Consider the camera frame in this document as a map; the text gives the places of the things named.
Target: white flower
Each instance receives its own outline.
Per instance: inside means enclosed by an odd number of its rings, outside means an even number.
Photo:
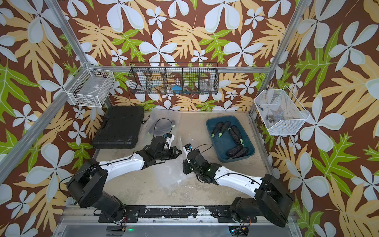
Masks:
[[[83,119],[83,114],[86,112],[86,110],[82,109],[81,105],[78,106],[78,109],[76,107],[74,107],[74,111],[76,112],[75,118]]]
[[[257,12],[254,12],[254,9],[249,9],[246,13],[246,15],[251,16],[252,18],[245,20],[245,25],[249,25],[251,22],[253,22],[253,29],[257,27],[257,21],[261,21],[264,19],[263,16],[259,16],[261,14],[263,7],[258,7]]]
[[[313,227],[315,228],[315,231],[317,232],[317,234],[321,237],[333,237],[337,233],[334,225],[330,223],[329,221],[325,222],[324,224],[325,232],[323,231],[321,226],[318,224],[313,224]]]
[[[299,135],[296,135],[295,137],[290,136],[290,139],[291,139],[291,141],[288,141],[288,146],[289,146],[289,147],[292,147],[292,151],[293,151],[293,153],[296,154],[296,153],[297,153],[296,148],[297,148],[298,150],[301,149],[300,144],[299,144],[299,143],[296,143],[296,142],[298,141],[298,139],[299,139]]]
[[[124,31],[124,21],[121,15],[121,9],[124,10],[126,18],[128,19],[130,25],[134,29],[143,29],[144,23],[142,16],[133,8],[126,5],[127,2],[133,0],[97,0],[101,4],[114,4],[111,9],[106,14],[109,25],[117,32]]]
[[[12,212],[11,219],[15,218],[17,216],[17,214],[20,212],[21,209],[22,209],[22,213],[24,213],[24,214],[29,212],[30,206],[28,205],[28,203],[31,202],[31,201],[33,201],[33,199],[35,198],[36,194],[35,193],[31,193],[26,198],[27,194],[28,194],[28,191],[26,191],[25,189],[22,190],[20,192],[20,195],[19,195],[20,202],[11,202],[8,205],[6,205],[6,207],[8,209],[14,209],[13,212]]]
[[[199,63],[201,63],[202,61],[205,61],[207,60],[208,58],[207,57],[204,57],[203,55],[205,54],[205,49],[202,49],[201,50],[201,54],[199,54],[199,52],[197,50],[195,50],[193,52],[193,58],[191,58],[191,62],[196,62],[196,61],[199,61]]]
[[[300,131],[300,139],[302,141],[309,141],[313,132],[315,132],[316,145],[323,151],[330,151],[333,148],[332,139],[326,135],[320,127],[325,127],[330,130],[339,130],[345,122],[345,117],[338,113],[330,113],[319,121],[321,110],[323,108],[323,99],[321,94],[318,94],[312,104],[312,113],[315,119],[310,115],[307,119],[307,123],[313,125],[305,127]],[[305,117],[308,116],[308,111],[301,112]]]
[[[367,187],[363,192],[363,195],[365,196],[367,201],[377,200],[377,196],[374,192],[374,189],[376,189],[376,191],[379,192],[379,186],[377,185],[379,184],[379,176],[374,175],[373,179],[373,174],[371,173],[371,171],[363,165],[360,166],[360,170],[362,171],[363,177],[365,177],[366,180],[363,180],[362,178],[356,176],[351,178],[351,181],[353,181],[353,183],[357,186],[363,184],[364,187]]]
[[[12,199],[12,188],[8,184],[0,185],[0,205]]]
[[[113,88],[110,89],[109,93],[111,93],[111,95],[115,95],[115,94],[116,94],[116,91],[117,91],[119,94],[124,93],[124,91],[123,91],[121,88],[118,88],[119,86],[120,86],[120,82],[115,81],[115,82],[113,83]]]
[[[217,105],[213,107],[212,110],[213,111],[236,111],[237,109],[239,109],[238,106],[230,107],[231,105],[232,105],[232,101],[228,100],[224,103],[224,107]]]
[[[174,95],[173,94],[166,94],[166,95],[162,95],[162,98],[168,98],[169,100],[171,100],[171,97],[173,97]]]
[[[252,66],[254,64],[253,55],[248,53],[255,53],[263,46],[263,43],[253,44],[249,47],[246,47],[252,39],[253,32],[251,30],[248,30],[241,36],[241,47],[236,42],[229,42],[227,45],[225,45],[224,53],[238,53],[228,60],[228,66],[236,66],[241,59],[241,55],[243,56],[243,60],[245,61],[246,65]]]
[[[233,100],[233,98],[238,95],[237,91],[232,91],[232,92],[227,91],[226,94],[227,96],[225,96],[225,99],[230,98],[231,100]]]
[[[167,44],[161,48],[161,45],[163,43],[163,34],[158,29],[156,29],[153,32],[153,34],[151,35],[151,38],[153,40],[155,47],[152,44],[150,44],[149,42],[142,42],[139,45],[139,50],[142,53],[145,53],[145,54],[156,53],[154,56],[152,56],[149,59],[150,65],[154,66],[154,67],[159,66],[159,62],[161,60],[160,56],[162,56],[163,59],[166,62],[168,62],[168,64],[170,64],[171,66],[175,66],[174,58],[171,55],[166,54],[166,53],[172,53],[176,49],[176,46],[178,44],[177,43],[171,43],[171,44]]]
[[[64,91],[63,88],[66,86],[66,84],[68,84],[72,77],[69,77],[63,84],[63,69],[56,63],[53,65],[53,74],[55,79],[58,81],[59,85],[50,80],[40,80],[38,84],[40,84],[42,88],[50,92],[58,90],[53,96],[53,99],[55,99],[62,91]]]
[[[13,46],[14,45],[14,37],[13,36],[10,36],[10,35],[2,35],[0,36],[0,45],[3,45],[3,46]],[[12,53],[11,50],[7,49],[7,48],[4,48],[3,46],[0,46],[0,53],[2,55],[4,55],[5,57],[7,57],[8,59],[14,61],[14,62],[18,62],[17,59],[16,59],[16,56],[14,55],[14,53]]]
[[[90,42],[86,42],[86,43],[82,43],[80,44],[80,47],[83,49],[83,52],[85,52],[85,55],[86,55],[86,58],[87,60],[93,64],[93,65],[98,65],[96,59],[94,59],[94,57],[92,57],[91,55],[89,55],[88,53],[91,51],[92,49],[92,44]],[[79,57],[76,56],[75,57],[75,60],[76,61],[79,61]]]
[[[141,85],[138,85],[133,80],[128,80],[127,82],[125,82],[125,84],[129,88],[134,89],[134,90],[140,90],[140,89],[145,89],[146,90],[146,80],[147,79],[146,79],[145,74],[143,74],[142,72],[138,72],[137,75],[138,75],[139,82],[141,83]],[[159,87],[160,85],[161,85],[161,81],[158,81],[158,80],[153,80],[152,81],[152,88]],[[148,96],[152,100],[159,100],[159,95],[158,94],[148,94]],[[145,101],[145,99],[146,99],[145,94],[135,94],[135,97],[139,101]]]
[[[303,82],[299,82],[300,76],[301,74],[298,76],[292,76],[293,83],[290,84],[290,89],[294,94],[298,91],[298,88],[301,88],[303,86]]]
[[[180,106],[175,106],[175,107],[170,108],[171,107],[171,101],[169,101],[169,100],[165,100],[163,102],[163,105],[164,105],[164,107],[161,105],[158,105],[155,108],[157,108],[159,110],[174,110],[174,111],[178,111],[180,109]]]
[[[69,13],[72,17],[76,17],[78,15],[74,5],[79,9],[79,11],[83,15],[88,14],[88,9],[87,9],[86,5],[84,5],[84,3],[82,3],[79,0],[69,0],[69,2],[67,3],[67,10],[69,11]]]
[[[13,13],[11,10],[6,9],[6,8],[0,8],[0,24],[5,25],[6,24],[6,19],[5,17],[11,19],[13,18]]]
[[[216,5],[204,18],[204,26],[208,32],[215,32],[220,23],[222,10],[225,9],[225,25],[227,29],[237,29],[240,25],[240,14],[232,6],[228,5],[239,0],[202,0],[207,5]]]
[[[168,7],[168,15],[173,18],[176,17],[176,4],[179,6],[180,13],[185,16],[188,14],[188,4],[185,1],[182,0],[174,0],[170,7]]]
[[[27,0],[10,0],[11,3],[17,6],[20,10],[26,11],[27,13],[35,15],[34,20],[28,25],[28,38],[31,43],[39,43],[44,37],[42,28],[45,31],[46,38],[54,44],[57,48],[61,48],[61,43],[59,42],[57,36],[55,35],[53,29],[47,23],[49,21],[55,27],[60,28],[54,13],[50,9],[46,9],[42,13],[42,8],[44,1],[33,0],[35,6],[32,7]]]
[[[84,137],[84,138],[87,137],[86,133],[84,132],[84,130],[86,130],[86,126],[87,126],[87,124],[83,124],[83,125],[80,127],[80,129],[79,129],[79,124],[78,124],[78,122],[77,122],[77,121],[74,121],[74,122],[72,123],[72,126],[73,126],[73,128],[74,128],[76,131],[69,131],[69,137],[70,137],[71,139],[76,138],[76,145],[79,146],[80,143],[81,143],[81,139],[80,139],[80,137]]]
[[[44,166],[34,166],[26,176],[25,180],[30,184],[39,184],[45,179],[50,178],[51,175],[51,179],[46,190],[46,199],[48,202],[50,202],[58,190],[58,177],[60,180],[62,180],[71,176],[71,174],[67,170],[60,169],[60,167],[68,165],[72,162],[72,160],[74,159],[74,152],[66,151],[62,155],[61,160],[58,163],[59,149],[56,145],[48,143],[42,147],[41,154],[42,157],[47,162],[49,162],[53,168],[47,168]],[[70,181],[70,179],[65,179],[62,181],[62,183],[66,183],[68,181]]]
[[[338,55],[340,55],[343,51],[345,51],[343,55],[340,57],[340,60],[338,61],[337,66],[335,67],[335,71],[338,71],[345,66],[345,64],[348,62],[349,53],[350,53],[350,61],[352,63],[356,65],[360,65],[366,62],[365,55],[361,51],[354,49],[353,47],[363,44],[364,42],[371,39],[371,37],[374,36],[376,30],[378,29],[378,25],[366,26],[366,28],[362,30],[362,32],[353,42],[353,38],[358,30],[358,26],[359,26],[358,21],[351,23],[346,28],[343,34],[343,41],[345,42],[346,45],[337,44],[329,52],[329,56],[332,58],[335,58]]]
[[[278,11],[280,4],[282,4],[280,8],[280,13],[282,14],[282,16],[287,14],[290,11],[291,3],[287,0],[279,0],[270,8],[270,10],[268,10],[267,16],[273,17],[274,15],[276,15],[276,12]]]
[[[258,85],[258,82],[252,82],[250,84],[250,79],[247,79],[245,81],[245,84],[238,84],[238,88],[244,88],[241,92],[240,92],[240,95],[244,95],[246,94],[246,91],[249,93],[249,94],[252,94],[254,93],[254,88],[256,85]]]
[[[25,121],[24,127],[26,130],[29,130],[29,128],[31,127],[29,122],[37,120],[37,116],[34,115],[34,113],[29,115],[29,113],[31,112],[31,107],[29,104],[24,105],[24,107],[23,107],[23,113],[24,114],[20,113],[18,110],[15,110],[15,109],[13,109],[13,112],[14,112],[14,115],[16,115],[16,117],[17,117],[13,121],[13,125],[12,125],[13,127],[18,126],[18,125],[22,124],[22,122]]]
[[[285,136],[278,136],[278,138],[276,139],[276,145],[279,146],[279,144],[280,144],[284,148],[285,147],[285,142],[284,142],[283,137],[287,137],[287,135],[285,135]]]
[[[307,173],[312,168],[313,162],[309,154],[305,152],[300,157],[300,173],[295,165],[289,159],[286,159],[286,165],[289,172],[298,178],[291,177],[288,183],[289,190],[296,190],[302,185],[301,201],[308,212],[313,209],[313,199],[308,190],[312,190],[317,196],[322,197],[329,192],[329,182],[324,176],[316,175],[310,178],[305,178]]]
[[[149,25],[154,25],[155,21],[157,21],[157,25],[158,25],[159,29],[162,29],[161,21],[165,21],[166,17],[159,16],[159,14],[161,14],[161,7],[160,6],[156,7],[155,12],[153,11],[153,9],[147,9],[146,14],[153,17],[152,19],[149,19]]]
[[[127,60],[127,59],[128,59],[128,58],[125,57],[125,56],[121,56],[122,53],[123,53],[121,49],[118,50],[118,53],[116,53],[116,51],[114,51],[113,49],[111,49],[111,53],[112,53],[113,56],[115,56],[115,57],[112,57],[112,61],[113,61],[113,62],[117,62],[117,60],[119,60],[120,63],[121,63],[121,65],[122,65],[122,63],[124,62],[124,60]]]
[[[281,67],[279,67],[279,64],[285,63],[287,61],[287,57],[288,57],[288,51],[284,51],[284,53],[280,56],[280,59],[278,61],[278,65],[275,68],[275,78],[277,80],[280,80],[283,76],[283,69]]]
[[[268,162],[270,163],[271,166],[273,166],[273,156],[271,154],[268,156]],[[277,179],[280,178],[280,172],[278,168],[273,168],[273,175]]]
[[[315,47],[316,49],[321,49],[325,46],[326,41],[329,38],[330,29],[326,23],[322,23],[321,21],[326,20],[334,16],[337,12],[339,12],[345,1],[346,0],[331,0],[323,13],[321,13],[321,11],[323,10],[326,1],[318,0],[315,3],[315,19],[304,19],[298,25],[299,34],[303,34],[306,32],[306,34],[301,39],[298,55],[300,55],[304,51],[316,28],[317,30],[314,42]]]
[[[5,237],[33,237],[38,234],[36,228],[30,229],[36,221],[37,214],[33,214],[29,220],[25,223],[22,232],[20,232],[20,226],[17,223],[10,224],[5,231]]]

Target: floor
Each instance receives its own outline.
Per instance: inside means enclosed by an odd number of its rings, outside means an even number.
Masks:
[[[210,118],[226,115],[231,114],[182,113],[176,138],[180,135],[183,145],[187,144],[188,141],[190,142],[191,138],[197,145],[211,143],[206,121]],[[233,115],[238,118],[253,146],[257,149],[246,113],[233,113]],[[139,142],[135,149],[101,149],[96,160],[114,160],[131,155],[133,150],[138,151],[146,145],[143,144],[145,133],[146,125],[142,125]],[[209,162],[221,163],[213,148],[204,152],[203,156]],[[248,195],[229,187],[202,184],[193,174],[184,175],[182,173],[183,159],[185,157],[181,156],[175,160],[167,161],[166,164],[171,166],[154,165],[141,171],[116,177],[105,184],[104,191],[115,195],[127,205],[230,205],[236,197],[249,198]],[[258,151],[245,160],[221,164],[228,169],[246,175],[263,177],[266,173],[266,168]]]

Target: eggplant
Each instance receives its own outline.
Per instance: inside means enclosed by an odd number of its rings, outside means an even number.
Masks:
[[[232,157],[235,154],[237,154],[242,148],[243,148],[243,146],[241,144],[239,144],[238,146],[236,146],[236,147],[230,149],[229,151],[227,151],[226,152],[226,156]]]
[[[230,125],[230,122],[229,121],[226,121],[224,123],[224,125],[222,126],[220,132],[218,133],[218,137],[220,138],[222,136],[222,134],[224,133],[224,131],[226,131],[226,129],[229,127]]]
[[[223,125],[224,125],[223,122],[218,122],[218,124],[216,124],[216,126],[215,126],[215,128],[214,128],[214,130],[213,130],[213,132],[211,134],[211,136],[214,137],[215,134],[217,134],[218,131],[220,131],[220,129],[222,128]]]
[[[241,144],[240,137],[235,133],[235,131],[233,129],[229,128],[229,133],[230,133],[230,136],[232,137],[235,144],[237,144],[237,145]]]
[[[239,157],[246,156],[246,154],[248,152],[249,152],[249,149],[247,147],[244,147],[239,152],[237,152],[237,154],[235,154],[234,156],[232,156],[232,159],[236,159],[236,158],[239,158]]]

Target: black wire basket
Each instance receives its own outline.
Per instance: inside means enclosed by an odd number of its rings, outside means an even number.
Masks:
[[[217,63],[207,66],[162,66],[130,63],[129,88],[133,94],[217,94]]]

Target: floral wallpaper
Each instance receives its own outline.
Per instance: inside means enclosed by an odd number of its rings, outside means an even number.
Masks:
[[[270,82],[310,114],[295,136],[257,120],[303,236],[379,236],[378,23],[375,0],[313,1]]]
[[[266,66],[297,0],[62,0],[92,64]]]
[[[0,162],[77,70],[79,63],[42,0],[0,0]],[[89,159],[104,111],[66,103],[0,185],[0,236],[51,236],[65,181]]]

